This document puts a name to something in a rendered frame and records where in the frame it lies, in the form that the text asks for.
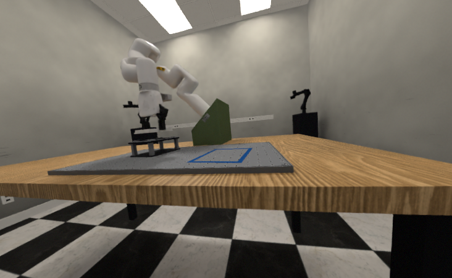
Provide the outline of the blue tape rectangle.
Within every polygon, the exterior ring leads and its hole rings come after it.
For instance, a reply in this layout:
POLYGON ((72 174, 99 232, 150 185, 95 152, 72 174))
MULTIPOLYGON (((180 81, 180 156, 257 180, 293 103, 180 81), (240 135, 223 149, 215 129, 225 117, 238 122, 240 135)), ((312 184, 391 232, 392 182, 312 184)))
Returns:
POLYGON ((210 152, 208 152, 208 153, 206 153, 206 154, 204 154, 204 155, 202 155, 202 156, 199 156, 199 157, 197 157, 197 158, 195 158, 195 159, 192 159, 191 161, 188 161, 188 162, 242 163, 243 160, 245 159, 245 157, 247 157, 247 155, 249 154, 249 152, 252 150, 252 148, 234 148, 234 149, 248 149, 248 150, 246 151, 246 153, 245 153, 244 155, 242 155, 242 157, 241 157, 238 161, 195 161, 195 160, 197 160, 197 159, 199 159, 199 158, 201 158, 201 157, 203 157, 203 156, 205 156, 205 155, 207 155, 207 154, 209 154, 209 153, 211 153, 211 152, 217 150, 217 149, 214 149, 214 150, 212 150, 212 151, 210 151, 210 152))

